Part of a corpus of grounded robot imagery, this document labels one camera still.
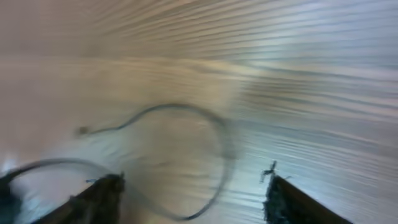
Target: black cable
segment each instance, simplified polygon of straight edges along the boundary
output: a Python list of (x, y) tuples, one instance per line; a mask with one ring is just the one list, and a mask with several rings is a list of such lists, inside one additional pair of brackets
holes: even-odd
[[(175, 221), (189, 221), (193, 220), (195, 218), (198, 218), (200, 215), (204, 214), (217, 200), (217, 198), (220, 196), (220, 193), (223, 191), (225, 185), (229, 181), (229, 178), (231, 177), (232, 169), (233, 169), (233, 159), (230, 159), (231, 156), (234, 154), (233, 151), (233, 143), (231, 140), (230, 133), (228, 131), (228, 127), (226, 124), (226, 121), (223, 118), (220, 118), (219, 116), (210, 113), (207, 110), (201, 109), (196, 106), (191, 106), (191, 105), (185, 105), (185, 104), (178, 104), (178, 103), (169, 103), (169, 104), (163, 104), (163, 105), (157, 105), (153, 106), (147, 109), (144, 109), (143, 111), (139, 112), (135, 116), (133, 116), (129, 121), (126, 123), (114, 127), (114, 128), (105, 128), (105, 129), (100, 129), (97, 131), (92, 131), (86, 133), (87, 135), (93, 135), (93, 134), (98, 134), (98, 133), (104, 133), (107, 131), (117, 131), (120, 129), (123, 129), (139, 119), (141, 119), (144, 115), (147, 113), (157, 111), (157, 110), (165, 110), (165, 109), (179, 109), (179, 110), (188, 110), (191, 112), (194, 112), (196, 114), (199, 114), (206, 118), (212, 125), (213, 127), (217, 130), (217, 135), (218, 139), (220, 140), (220, 143), (222, 144), (222, 151), (223, 151), (223, 158), (224, 158), (224, 166), (223, 166), (223, 176), (221, 177), (220, 184), (218, 185), (215, 194), (211, 199), (209, 199), (208, 203), (203, 206), (199, 211), (194, 213), (193, 215), (189, 215), (187, 217), (183, 217), (180, 215), (176, 215), (170, 211), (168, 211), (166, 208), (157, 205), (153, 201), (151, 201), (149, 198), (147, 198), (144, 194), (140, 193), (135, 187), (133, 187), (131, 184), (126, 183), (126, 189), (131, 190), (132, 196), (136, 198), (140, 203), (144, 204), (149, 210), (152, 210), (154, 213), (158, 215), (162, 215), (164, 217), (170, 218)], [(110, 174), (112, 173), (111, 171), (107, 170), (107, 168), (102, 167), (98, 164), (92, 163), (90, 161), (84, 161), (81, 159), (48, 159), (44, 161), (39, 161), (39, 162), (33, 162), (31, 164), (28, 164), (24, 167), (21, 167), (19, 169), (16, 169), (10, 173), (8, 173), (8, 177), (10, 180), (16, 178), (18, 175), (21, 175), (27, 171), (43, 167), (43, 166), (52, 166), (56, 164), (80, 164), (80, 165), (86, 165), (86, 166), (91, 166), (91, 167), (96, 167), (97, 169), (101, 169), (102, 171), (105, 171), (106, 173)]]

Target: wood grain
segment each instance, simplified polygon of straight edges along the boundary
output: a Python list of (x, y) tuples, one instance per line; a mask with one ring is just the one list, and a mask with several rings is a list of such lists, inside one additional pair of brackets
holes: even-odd
[[(193, 223), (263, 223), (259, 173), (273, 160), (353, 222), (397, 223), (397, 12), (395, 0), (2, 0), (3, 169), (91, 159), (192, 213), (221, 169), (200, 118), (166, 112), (74, 135), (191, 103), (231, 121), (239, 152), (224, 197)], [(143, 209), (147, 222), (173, 223)]]

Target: wire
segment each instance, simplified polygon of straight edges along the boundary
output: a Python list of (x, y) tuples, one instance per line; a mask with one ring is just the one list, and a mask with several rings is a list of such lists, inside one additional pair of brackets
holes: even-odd
[[(136, 198), (140, 203), (145, 205), (149, 210), (152, 210), (154, 213), (158, 215), (162, 215), (164, 217), (170, 218), (175, 221), (189, 221), (193, 220), (195, 218), (198, 218), (200, 215), (204, 214), (211, 206), (213, 206), (218, 197), (220, 196), (221, 192), (225, 188), (225, 185), (229, 181), (232, 171), (233, 171), (233, 166), (234, 166), (234, 161), (231, 158), (231, 155), (234, 154), (233, 151), (233, 143), (231, 140), (231, 135), (229, 133), (227, 123), (223, 118), (220, 118), (219, 116), (201, 109), (196, 106), (191, 106), (191, 105), (186, 105), (186, 104), (179, 104), (179, 103), (169, 103), (169, 104), (162, 104), (162, 105), (157, 105), (153, 107), (149, 107), (147, 109), (142, 110), (135, 116), (133, 116), (130, 120), (125, 122), (124, 124), (114, 127), (114, 128), (105, 128), (105, 129), (100, 129), (97, 131), (92, 131), (92, 132), (87, 132), (85, 134), (87, 135), (94, 135), (94, 134), (99, 134), (99, 133), (105, 133), (108, 131), (117, 131), (123, 128), (126, 128), (132, 124), (134, 124), (136, 121), (140, 120), (143, 116), (145, 116), (147, 113), (153, 112), (153, 111), (158, 111), (158, 110), (166, 110), (166, 109), (178, 109), (178, 110), (187, 110), (196, 114), (201, 115), (202, 117), (206, 118), (212, 125), (213, 128), (216, 130), (216, 133), (218, 135), (218, 139), (221, 143), (221, 148), (222, 148), (222, 156), (223, 156), (223, 161), (224, 161), (224, 166), (223, 166), (223, 174), (220, 180), (219, 185), (216, 188), (216, 192), (212, 196), (211, 199), (206, 203), (205, 206), (203, 206), (199, 211), (195, 212), (192, 215), (189, 216), (180, 216), (177, 214), (174, 214), (167, 210), (166, 208), (157, 205), (154, 203), (151, 199), (146, 197), (144, 194), (142, 194), (140, 191), (138, 191), (135, 187), (133, 187), (131, 184), (126, 182), (126, 189), (129, 189), (131, 191), (131, 196)], [(8, 175), (12, 179), (17, 177), (18, 175), (21, 175), (25, 172), (28, 172), (30, 170), (43, 167), (43, 166), (52, 166), (56, 164), (80, 164), (80, 165), (85, 165), (85, 166), (90, 166), (90, 167), (95, 167), (97, 169), (102, 170), (103, 172), (106, 173), (112, 173), (110, 170), (108, 170), (105, 167), (102, 167), (98, 164), (95, 164), (90, 161), (85, 161), (81, 159), (47, 159), (44, 161), (39, 161), (39, 162), (33, 162), (31, 164), (28, 164), (24, 167), (21, 167), (17, 170), (14, 170), (10, 172)]]

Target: curved wire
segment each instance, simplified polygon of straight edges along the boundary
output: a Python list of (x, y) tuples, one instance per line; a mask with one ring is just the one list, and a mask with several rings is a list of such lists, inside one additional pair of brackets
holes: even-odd
[[(100, 129), (97, 131), (92, 131), (90, 133), (87, 133), (87, 135), (99, 134), (99, 133), (104, 133), (104, 132), (108, 132), (108, 131), (117, 131), (117, 130), (123, 129), (129, 125), (132, 125), (133, 123), (135, 123), (136, 121), (141, 119), (147, 113), (157, 111), (157, 110), (165, 110), (165, 109), (188, 110), (188, 111), (194, 112), (196, 114), (199, 114), (199, 115), (203, 116), (204, 118), (206, 118), (213, 125), (213, 127), (217, 130), (218, 139), (220, 140), (220, 143), (222, 145), (222, 151), (223, 151), (222, 156), (223, 156), (224, 166), (223, 166), (223, 175), (221, 177), (219, 185), (217, 186), (216, 192), (212, 196), (212, 198), (209, 199), (209, 201), (206, 203), (206, 205), (203, 206), (201, 209), (199, 209), (199, 211), (195, 212), (192, 215), (184, 217), (184, 216), (174, 214), (174, 213), (170, 212), (169, 210), (167, 210), (166, 208), (164, 208), (160, 205), (157, 205), (151, 199), (146, 197), (144, 194), (142, 194), (140, 191), (138, 191), (135, 187), (133, 187), (128, 182), (126, 182), (126, 189), (129, 189), (129, 191), (131, 191), (132, 197), (136, 198), (140, 203), (145, 205), (149, 210), (152, 210), (154, 213), (156, 213), (158, 215), (162, 215), (167, 218), (170, 218), (175, 221), (189, 221), (189, 220), (198, 218), (200, 215), (204, 214), (217, 201), (218, 197), (220, 196), (225, 185), (227, 184), (227, 182), (229, 181), (229, 179), (231, 177), (234, 162), (232, 159), (229, 159), (229, 157), (231, 156), (231, 154), (234, 153), (233, 152), (233, 143), (231, 140), (230, 133), (228, 131), (226, 121), (224, 119), (220, 118), (219, 116), (217, 116), (213, 113), (210, 113), (207, 110), (201, 109), (196, 106), (179, 104), (179, 103), (169, 103), (169, 104), (157, 105), (157, 106), (153, 106), (153, 107), (144, 109), (141, 112), (139, 112), (138, 114), (136, 114), (135, 116), (133, 116), (130, 120), (128, 120), (127, 122), (125, 122), (124, 124), (122, 124), (120, 126), (117, 126), (114, 128), (105, 128), (105, 129)], [(15, 178), (18, 175), (21, 175), (27, 171), (32, 170), (32, 169), (36, 169), (36, 168), (43, 167), (43, 166), (52, 166), (55, 164), (80, 164), (80, 165), (96, 167), (97, 169), (101, 169), (102, 171), (104, 171), (108, 174), (112, 173), (110, 170), (108, 170), (107, 168), (105, 168), (103, 166), (100, 166), (100, 165), (95, 164), (90, 161), (81, 160), (81, 159), (47, 159), (44, 161), (33, 162), (31, 164), (28, 164), (24, 167), (21, 167), (20, 169), (12, 171), (11, 173), (9, 173), (9, 175), (12, 178)]]

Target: wooden floor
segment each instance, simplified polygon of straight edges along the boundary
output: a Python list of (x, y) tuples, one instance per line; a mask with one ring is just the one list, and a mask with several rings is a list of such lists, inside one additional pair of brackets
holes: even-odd
[[(190, 103), (231, 122), (238, 152), (219, 204), (192, 223), (264, 223), (259, 174), (273, 160), (353, 222), (398, 223), (397, 15), (396, 0), (2, 0), (2, 169), (90, 159), (188, 215), (221, 173), (208, 123), (169, 111), (118, 133), (75, 131)], [(30, 218), (91, 178), (31, 175)], [(133, 215), (173, 223), (144, 208)]]

